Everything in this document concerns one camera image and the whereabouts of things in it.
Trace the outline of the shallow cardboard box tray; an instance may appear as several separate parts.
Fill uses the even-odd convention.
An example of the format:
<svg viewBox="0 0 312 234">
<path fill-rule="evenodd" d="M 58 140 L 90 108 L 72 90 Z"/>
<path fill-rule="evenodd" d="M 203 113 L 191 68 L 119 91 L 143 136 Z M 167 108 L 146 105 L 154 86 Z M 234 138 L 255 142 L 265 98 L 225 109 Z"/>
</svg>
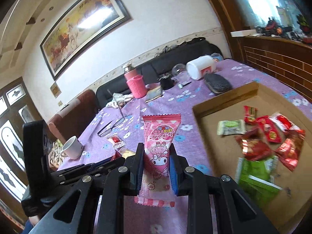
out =
<svg viewBox="0 0 312 234">
<path fill-rule="evenodd" d="M 279 147 L 278 143 L 268 142 L 264 132 L 252 137 L 246 150 L 234 135 L 217 134 L 218 122 L 243 119 L 245 106 L 256 108 L 257 117 L 280 111 L 306 132 L 298 167 L 290 171 L 282 163 L 277 165 L 274 181 L 283 189 L 289 188 L 290 194 L 280 192 L 264 208 L 264 213 L 280 233 L 292 233 L 311 206 L 311 119 L 280 94 L 257 82 L 247 83 L 195 105 L 192 111 L 214 175 L 233 176 L 239 157 L 248 154 L 253 159 L 263 155 L 264 146 L 272 151 Z"/>
</svg>

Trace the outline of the pale green white packet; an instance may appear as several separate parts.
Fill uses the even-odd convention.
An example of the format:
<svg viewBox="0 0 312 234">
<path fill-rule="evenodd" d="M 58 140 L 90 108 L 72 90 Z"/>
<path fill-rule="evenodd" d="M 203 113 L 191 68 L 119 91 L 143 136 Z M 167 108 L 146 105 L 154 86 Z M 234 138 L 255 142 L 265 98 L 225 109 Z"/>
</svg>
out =
<svg viewBox="0 0 312 234">
<path fill-rule="evenodd" d="M 245 134 L 245 121 L 238 119 L 234 121 L 219 121 L 217 125 L 217 135 L 239 135 Z"/>
</svg>

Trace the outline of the wooden brick-pattern counter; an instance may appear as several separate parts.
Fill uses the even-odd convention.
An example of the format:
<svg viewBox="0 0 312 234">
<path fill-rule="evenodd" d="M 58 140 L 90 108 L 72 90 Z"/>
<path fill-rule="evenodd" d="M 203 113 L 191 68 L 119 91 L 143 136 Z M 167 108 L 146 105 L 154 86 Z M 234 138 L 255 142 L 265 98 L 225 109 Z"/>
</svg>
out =
<svg viewBox="0 0 312 234">
<path fill-rule="evenodd" d="M 311 46 L 278 37 L 240 37 L 244 62 L 311 101 Z"/>
</svg>

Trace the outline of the brown chair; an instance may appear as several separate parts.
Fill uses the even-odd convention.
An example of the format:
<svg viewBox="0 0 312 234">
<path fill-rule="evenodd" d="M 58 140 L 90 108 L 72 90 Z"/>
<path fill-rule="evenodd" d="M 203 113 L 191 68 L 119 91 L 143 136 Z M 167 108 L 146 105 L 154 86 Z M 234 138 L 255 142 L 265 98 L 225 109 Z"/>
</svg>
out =
<svg viewBox="0 0 312 234">
<path fill-rule="evenodd" d="M 86 90 L 67 103 L 49 121 L 50 132 L 62 143 L 79 137 L 98 113 L 98 101 L 92 90 Z"/>
</svg>

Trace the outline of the pink cartoon snack packet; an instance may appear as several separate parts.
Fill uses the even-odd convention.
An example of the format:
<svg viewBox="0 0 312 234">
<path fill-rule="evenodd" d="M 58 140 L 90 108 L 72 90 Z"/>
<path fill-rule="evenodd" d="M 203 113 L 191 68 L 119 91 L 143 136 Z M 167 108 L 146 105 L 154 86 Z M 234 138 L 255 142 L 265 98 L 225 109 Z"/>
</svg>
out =
<svg viewBox="0 0 312 234">
<path fill-rule="evenodd" d="M 142 186 L 134 202 L 143 206 L 173 208 L 174 193 L 170 181 L 170 146 L 181 123 L 181 115 L 145 115 L 144 170 Z"/>
</svg>

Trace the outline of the purple floral tablecloth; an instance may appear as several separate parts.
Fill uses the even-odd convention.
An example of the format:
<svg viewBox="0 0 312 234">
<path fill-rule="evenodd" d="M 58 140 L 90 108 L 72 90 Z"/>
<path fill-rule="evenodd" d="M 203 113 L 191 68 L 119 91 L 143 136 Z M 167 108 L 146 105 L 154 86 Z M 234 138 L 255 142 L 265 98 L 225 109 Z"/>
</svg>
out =
<svg viewBox="0 0 312 234">
<path fill-rule="evenodd" d="M 311 103 L 267 68 L 231 59 L 150 103 L 103 108 L 60 170 L 93 167 L 57 211 L 78 233 L 288 233 L 311 206 Z M 80 202 L 83 209 L 71 209 Z"/>
</svg>

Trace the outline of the black leather sofa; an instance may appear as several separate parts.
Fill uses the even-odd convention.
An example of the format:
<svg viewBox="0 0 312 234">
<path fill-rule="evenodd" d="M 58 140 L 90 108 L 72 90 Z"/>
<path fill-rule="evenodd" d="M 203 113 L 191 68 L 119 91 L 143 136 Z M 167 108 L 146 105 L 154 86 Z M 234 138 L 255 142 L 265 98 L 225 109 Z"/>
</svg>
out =
<svg viewBox="0 0 312 234">
<path fill-rule="evenodd" d="M 208 42 L 204 37 L 196 37 L 137 66 L 136 71 L 138 74 L 143 75 L 146 85 L 157 83 L 159 82 L 159 78 L 163 74 L 169 74 L 175 65 L 179 63 L 185 65 L 191 60 L 213 53 L 222 54 L 218 46 Z M 96 97 L 100 108 L 104 108 L 112 100 L 112 93 L 130 93 L 124 75 L 119 75 L 113 80 L 101 85 L 96 90 Z"/>
</svg>

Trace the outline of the yellow biscuit clear packet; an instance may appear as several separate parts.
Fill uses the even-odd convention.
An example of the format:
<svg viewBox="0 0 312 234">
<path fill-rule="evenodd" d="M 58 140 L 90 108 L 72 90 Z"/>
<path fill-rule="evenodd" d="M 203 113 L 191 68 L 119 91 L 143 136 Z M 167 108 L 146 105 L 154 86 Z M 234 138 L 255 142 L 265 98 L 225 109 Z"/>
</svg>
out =
<svg viewBox="0 0 312 234">
<path fill-rule="evenodd" d="M 135 152 L 128 150 L 126 148 L 120 148 L 119 150 L 115 151 L 115 157 L 124 157 L 125 159 L 127 159 L 130 156 L 135 155 Z"/>
</svg>

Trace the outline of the framed horse painting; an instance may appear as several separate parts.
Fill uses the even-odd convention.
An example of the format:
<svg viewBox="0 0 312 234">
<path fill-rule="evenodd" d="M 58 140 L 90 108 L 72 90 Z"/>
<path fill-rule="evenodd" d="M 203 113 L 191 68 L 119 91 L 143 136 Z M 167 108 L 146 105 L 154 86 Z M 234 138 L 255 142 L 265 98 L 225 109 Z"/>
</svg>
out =
<svg viewBox="0 0 312 234">
<path fill-rule="evenodd" d="M 130 19 L 122 0 L 78 0 L 67 9 L 40 44 L 54 80 L 103 35 Z"/>
</svg>

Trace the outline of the black rimmed eyeglasses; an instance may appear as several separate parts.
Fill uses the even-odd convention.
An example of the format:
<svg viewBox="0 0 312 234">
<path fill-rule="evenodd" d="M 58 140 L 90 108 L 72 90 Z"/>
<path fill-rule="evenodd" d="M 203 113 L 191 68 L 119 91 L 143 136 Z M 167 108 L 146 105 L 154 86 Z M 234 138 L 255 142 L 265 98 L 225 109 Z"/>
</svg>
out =
<svg viewBox="0 0 312 234">
<path fill-rule="evenodd" d="M 122 112 L 122 107 L 120 106 L 117 98 L 112 94 L 112 92 L 108 89 L 108 93 L 112 96 L 113 101 L 117 104 L 118 110 L 120 112 L 120 118 L 114 118 L 113 120 L 109 121 L 98 133 L 99 137 L 104 137 L 110 134 L 116 126 L 120 125 L 125 120 L 125 115 Z"/>
</svg>

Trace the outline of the red white snack packet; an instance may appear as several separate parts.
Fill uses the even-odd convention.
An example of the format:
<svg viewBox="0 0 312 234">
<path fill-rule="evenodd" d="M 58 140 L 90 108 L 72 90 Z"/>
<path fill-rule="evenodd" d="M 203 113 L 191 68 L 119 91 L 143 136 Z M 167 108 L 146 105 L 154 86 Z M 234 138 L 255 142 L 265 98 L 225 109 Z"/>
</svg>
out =
<svg viewBox="0 0 312 234">
<path fill-rule="evenodd" d="M 284 134 L 289 130 L 300 132 L 301 129 L 281 113 L 274 113 L 268 117 Z"/>
</svg>

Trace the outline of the small notebook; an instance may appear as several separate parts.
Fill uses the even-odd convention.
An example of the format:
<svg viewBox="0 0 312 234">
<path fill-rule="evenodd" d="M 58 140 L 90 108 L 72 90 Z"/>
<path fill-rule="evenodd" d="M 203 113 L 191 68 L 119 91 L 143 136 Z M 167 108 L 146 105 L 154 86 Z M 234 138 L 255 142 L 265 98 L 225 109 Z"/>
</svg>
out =
<svg viewBox="0 0 312 234">
<path fill-rule="evenodd" d="M 145 102 L 148 103 L 150 101 L 153 101 L 159 97 L 162 97 L 163 90 L 161 86 L 157 86 L 154 89 L 151 89 L 147 92 Z"/>
</svg>

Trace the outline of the black textured glasses case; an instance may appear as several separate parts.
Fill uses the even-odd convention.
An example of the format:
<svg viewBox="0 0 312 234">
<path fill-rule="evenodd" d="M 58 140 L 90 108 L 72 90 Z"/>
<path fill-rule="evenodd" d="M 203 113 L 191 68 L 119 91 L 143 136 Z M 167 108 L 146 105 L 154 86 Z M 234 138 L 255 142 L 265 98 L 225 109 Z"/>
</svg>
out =
<svg viewBox="0 0 312 234">
<path fill-rule="evenodd" d="M 204 75 L 204 83 L 215 95 L 220 95 L 233 89 L 230 82 L 219 74 Z"/>
</svg>

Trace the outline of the white plastic jar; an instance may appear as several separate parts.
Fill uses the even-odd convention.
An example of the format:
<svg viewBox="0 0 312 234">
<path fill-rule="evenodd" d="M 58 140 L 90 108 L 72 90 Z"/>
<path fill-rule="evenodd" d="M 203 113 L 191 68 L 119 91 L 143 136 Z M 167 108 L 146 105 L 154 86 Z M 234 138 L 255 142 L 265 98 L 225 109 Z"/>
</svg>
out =
<svg viewBox="0 0 312 234">
<path fill-rule="evenodd" d="M 188 75 L 194 79 L 199 80 L 205 74 L 211 74 L 216 69 L 216 62 L 211 56 L 201 56 L 195 60 L 189 61 L 186 64 Z"/>
</svg>

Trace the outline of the white crumpled cloth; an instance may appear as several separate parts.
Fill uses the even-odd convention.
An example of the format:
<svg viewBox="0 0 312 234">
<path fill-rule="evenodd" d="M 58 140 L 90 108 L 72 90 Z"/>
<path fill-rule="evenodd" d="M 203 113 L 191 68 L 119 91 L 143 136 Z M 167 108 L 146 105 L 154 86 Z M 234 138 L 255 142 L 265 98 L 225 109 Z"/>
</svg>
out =
<svg viewBox="0 0 312 234">
<path fill-rule="evenodd" d="M 132 94 L 119 94 L 119 93 L 113 93 L 113 98 L 110 102 L 106 104 L 107 108 L 122 108 L 124 105 L 126 105 L 128 102 L 130 102 L 134 96 Z"/>
</svg>

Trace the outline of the clear glass cup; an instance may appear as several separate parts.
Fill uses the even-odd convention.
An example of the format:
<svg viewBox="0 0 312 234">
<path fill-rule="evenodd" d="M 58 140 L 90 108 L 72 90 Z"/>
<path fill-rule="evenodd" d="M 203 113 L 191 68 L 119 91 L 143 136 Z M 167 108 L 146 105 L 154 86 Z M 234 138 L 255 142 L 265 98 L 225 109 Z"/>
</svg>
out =
<svg viewBox="0 0 312 234">
<path fill-rule="evenodd" d="M 172 68 L 172 75 L 180 84 L 185 84 L 190 81 L 190 76 L 187 72 L 186 66 L 182 63 L 179 63 Z"/>
</svg>

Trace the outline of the dark red foil snack bag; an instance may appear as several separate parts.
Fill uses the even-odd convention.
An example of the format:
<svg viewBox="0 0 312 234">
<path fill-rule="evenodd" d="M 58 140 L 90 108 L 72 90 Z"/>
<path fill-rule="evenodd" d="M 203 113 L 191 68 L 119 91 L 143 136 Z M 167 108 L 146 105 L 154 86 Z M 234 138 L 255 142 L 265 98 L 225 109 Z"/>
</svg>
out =
<svg viewBox="0 0 312 234">
<path fill-rule="evenodd" d="M 280 162 L 290 171 L 298 165 L 306 132 L 302 129 L 287 129 L 285 141 L 275 150 Z"/>
</svg>

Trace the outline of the pink knit-sleeved thermos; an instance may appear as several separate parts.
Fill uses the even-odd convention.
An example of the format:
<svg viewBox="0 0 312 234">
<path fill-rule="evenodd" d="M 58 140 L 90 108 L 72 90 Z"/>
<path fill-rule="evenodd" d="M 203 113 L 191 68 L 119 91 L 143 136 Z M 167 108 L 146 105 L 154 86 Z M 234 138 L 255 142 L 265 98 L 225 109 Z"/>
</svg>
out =
<svg viewBox="0 0 312 234">
<path fill-rule="evenodd" d="M 139 99 L 147 94 L 147 89 L 143 81 L 143 75 L 138 74 L 137 70 L 129 62 L 123 65 L 126 83 L 134 98 Z"/>
</svg>

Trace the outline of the small black lighter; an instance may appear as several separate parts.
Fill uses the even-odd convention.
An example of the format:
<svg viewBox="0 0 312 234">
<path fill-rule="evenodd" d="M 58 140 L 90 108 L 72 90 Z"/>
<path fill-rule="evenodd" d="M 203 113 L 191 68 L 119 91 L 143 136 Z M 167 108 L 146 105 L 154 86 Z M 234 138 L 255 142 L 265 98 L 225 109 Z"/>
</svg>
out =
<svg viewBox="0 0 312 234">
<path fill-rule="evenodd" d="M 179 87 L 179 89 L 182 89 L 183 87 L 189 85 L 191 83 L 191 81 L 186 82 L 186 83 L 178 83 L 177 86 Z"/>
</svg>

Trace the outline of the small white red packet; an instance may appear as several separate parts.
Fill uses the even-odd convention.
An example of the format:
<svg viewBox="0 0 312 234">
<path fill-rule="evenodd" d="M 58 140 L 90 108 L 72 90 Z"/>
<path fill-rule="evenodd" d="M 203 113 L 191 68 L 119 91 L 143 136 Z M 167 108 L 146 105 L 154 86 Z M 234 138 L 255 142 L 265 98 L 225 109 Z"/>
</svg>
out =
<svg viewBox="0 0 312 234">
<path fill-rule="evenodd" d="M 107 137 L 107 140 L 112 143 L 113 149 L 115 150 L 118 150 L 126 145 L 125 142 L 117 134 Z"/>
</svg>

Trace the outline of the white flat box on counter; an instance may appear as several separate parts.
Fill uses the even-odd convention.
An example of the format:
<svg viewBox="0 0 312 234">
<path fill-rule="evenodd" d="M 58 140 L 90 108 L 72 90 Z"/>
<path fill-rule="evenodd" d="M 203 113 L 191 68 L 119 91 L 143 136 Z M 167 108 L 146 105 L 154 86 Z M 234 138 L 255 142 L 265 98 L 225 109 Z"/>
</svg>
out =
<svg viewBox="0 0 312 234">
<path fill-rule="evenodd" d="M 233 31 L 230 33 L 231 37 L 245 37 L 245 36 L 251 36 L 253 34 L 256 34 L 256 30 L 240 30 L 240 31 Z"/>
</svg>

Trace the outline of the small red candy packet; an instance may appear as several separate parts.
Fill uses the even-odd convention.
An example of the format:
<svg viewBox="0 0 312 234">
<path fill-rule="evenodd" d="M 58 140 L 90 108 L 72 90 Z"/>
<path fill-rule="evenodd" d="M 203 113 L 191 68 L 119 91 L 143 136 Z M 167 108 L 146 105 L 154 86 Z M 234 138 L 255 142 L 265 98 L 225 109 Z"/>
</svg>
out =
<svg viewBox="0 0 312 234">
<path fill-rule="evenodd" d="M 248 125 L 254 125 L 256 123 L 257 108 L 251 106 L 244 106 L 244 121 Z"/>
</svg>

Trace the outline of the green foil snack bag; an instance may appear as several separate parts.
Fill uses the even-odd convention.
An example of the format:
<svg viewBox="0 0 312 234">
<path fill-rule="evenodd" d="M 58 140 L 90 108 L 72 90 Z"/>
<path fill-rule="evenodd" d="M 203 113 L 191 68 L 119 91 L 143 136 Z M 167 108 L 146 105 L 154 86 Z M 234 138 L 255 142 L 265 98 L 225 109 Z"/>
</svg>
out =
<svg viewBox="0 0 312 234">
<path fill-rule="evenodd" d="M 277 156 L 270 156 L 259 161 L 249 161 L 243 157 L 239 157 L 234 180 L 239 184 L 244 177 L 248 178 L 249 175 L 252 175 L 256 178 L 273 183 L 273 173 L 276 170 L 278 160 Z"/>
</svg>

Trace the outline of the white ceramic mug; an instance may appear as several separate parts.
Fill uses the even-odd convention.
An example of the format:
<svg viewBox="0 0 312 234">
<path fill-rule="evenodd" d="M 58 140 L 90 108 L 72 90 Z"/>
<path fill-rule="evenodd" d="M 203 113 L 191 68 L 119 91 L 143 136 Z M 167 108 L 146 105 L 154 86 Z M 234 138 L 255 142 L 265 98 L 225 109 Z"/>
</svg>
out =
<svg viewBox="0 0 312 234">
<path fill-rule="evenodd" d="M 69 157 L 72 160 L 76 160 L 81 157 L 84 146 L 78 140 L 76 136 L 69 138 L 62 147 L 60 155 L 62 157 Z"/>
</svg>

